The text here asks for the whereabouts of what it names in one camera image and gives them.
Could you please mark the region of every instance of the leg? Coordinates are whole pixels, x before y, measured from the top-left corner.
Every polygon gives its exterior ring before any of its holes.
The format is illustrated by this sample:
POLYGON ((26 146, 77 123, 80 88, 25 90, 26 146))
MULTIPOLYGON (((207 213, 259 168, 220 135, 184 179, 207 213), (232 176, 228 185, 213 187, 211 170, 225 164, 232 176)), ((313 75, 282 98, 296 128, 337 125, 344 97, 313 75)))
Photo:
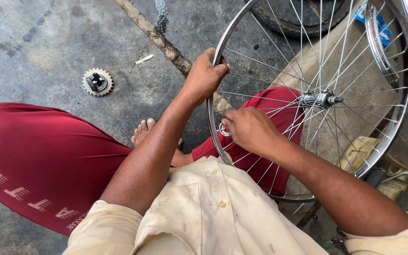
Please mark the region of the leg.
MULTIPOLYGON (((292 104, 289 107, 285 106, 288 104, 287 102, 294 102, 294 100, 300 96, 300 92, 295 89, 289 90, 286 87, 278 86, 264 90, 255 96, 262 98, 252 97, 245 102, 242 107, 251 106, 261 109, 267 113, 281 133, 284 133, 289 139, 299 144, 300 136, 302 135, 302 125, 298 123, 301 123, 303 120, 303 115, 301 115, 303 109, 298 107, 297 103, 292 104)), ((288 171, 272 164, 267 159, 259 160, 259 156, 249 154, 248 151, 237 146, 235 143, 231 144, 233 141, 231 136, 223 136, 218 132, 218 138, 223 147, 228 146, 225 151, 228 152, 232 160, 236 162, 234 166, 247 171, 253 180, 256 181, 267 193, 270 192, 270 194, 273 195, 284 194, 286 182, 289 177, 288 171)), ((193 160, 198 160, 203 156, 208 157, 210 155, 218 157, 218 152, 211 137, 192 151, 193 160)))
POLYGON ((0 103, 0 202, 68 236, 132 150, 65 111, 0 103))

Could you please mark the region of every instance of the person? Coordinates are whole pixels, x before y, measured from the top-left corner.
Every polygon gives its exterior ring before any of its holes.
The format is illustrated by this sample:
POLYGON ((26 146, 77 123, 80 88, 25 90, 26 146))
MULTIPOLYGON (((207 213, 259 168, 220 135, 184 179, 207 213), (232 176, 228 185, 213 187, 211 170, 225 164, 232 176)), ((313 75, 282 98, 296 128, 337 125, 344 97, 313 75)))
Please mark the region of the person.
MULTIPOLYGON (((141 122, 134 149, 65 111, 0 103, 0 201, 70 235, 65 255, 327 254, 264 192, 281 186, 225 165, 209 140, 188 155, 178 149, 193 110, 230 72, 224 60, 212 65, 214 52, 197 58, 158 122, 141 122)), ((300 135, 283 135, 297 109, 274 118, 260 110, 291 92, 268 89, 223 113, 232 136, 220 140, 235 142, 230 158, 248 151, 284 169, 282 179, 292 173, 347 233, 350 253, 408 254, 408 212, 301 148, 300 135)))

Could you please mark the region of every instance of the blue plastic packet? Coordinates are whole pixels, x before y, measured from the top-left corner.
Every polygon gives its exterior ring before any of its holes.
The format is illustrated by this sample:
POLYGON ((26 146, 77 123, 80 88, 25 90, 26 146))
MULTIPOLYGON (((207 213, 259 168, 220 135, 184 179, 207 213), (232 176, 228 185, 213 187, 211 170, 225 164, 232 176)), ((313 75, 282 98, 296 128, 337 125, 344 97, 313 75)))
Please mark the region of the blue plastic packet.
MULTIPOLYGON (((366 25, 366 5, 368 2, 365 2, 360 8, 358 8, 352 18, 361 21, 366 25)), ((382 15, 377 13, 377 26, 379 31, 380 41, 384 46, 390 45, 391 30, 387 27, 385 20, 383 20, 382 15)))

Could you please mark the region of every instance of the sprocket teeth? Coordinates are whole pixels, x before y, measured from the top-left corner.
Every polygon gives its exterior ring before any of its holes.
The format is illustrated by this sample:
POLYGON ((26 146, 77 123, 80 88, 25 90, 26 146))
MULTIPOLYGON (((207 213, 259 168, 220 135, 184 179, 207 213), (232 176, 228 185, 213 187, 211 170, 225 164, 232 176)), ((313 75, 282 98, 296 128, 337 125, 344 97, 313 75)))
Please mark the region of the sprocket teeth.
POLYGON ((110 74, 106 71, 103 70, 102 68, 92 68, 89 69, 86 73, 83 74, 83 78, 82 78, 82 87, 84 90, 86 90, 89 94, 93 95, 93 96, 104 96, 107 95, 108 93, 110 93, 110 91, 113 89, 113 79, 110 76, 110 74), (101 76, 105 77, 107 85, 106 88, 104 90, 101 91, 92 91, 92 89, 89 87, 89 84, 86 81, 86 77, 89 77, 90 75, 92 75, 92 73, 98 73, 101 76))

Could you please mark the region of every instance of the shirt sleeve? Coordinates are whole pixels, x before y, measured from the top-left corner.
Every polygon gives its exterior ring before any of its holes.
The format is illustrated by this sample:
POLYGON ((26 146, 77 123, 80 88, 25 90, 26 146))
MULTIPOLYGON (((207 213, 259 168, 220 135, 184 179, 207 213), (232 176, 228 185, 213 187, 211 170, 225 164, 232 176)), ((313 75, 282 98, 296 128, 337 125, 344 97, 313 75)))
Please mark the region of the shirt sleeve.
POLYGON ((391 236, 347 236, 345 245, 351 255, 408 255, 408 229, 391 236))
POLYGON ((98 200, 73 230, 63 255, 130 254, 141 219, 133 209, 98 200))

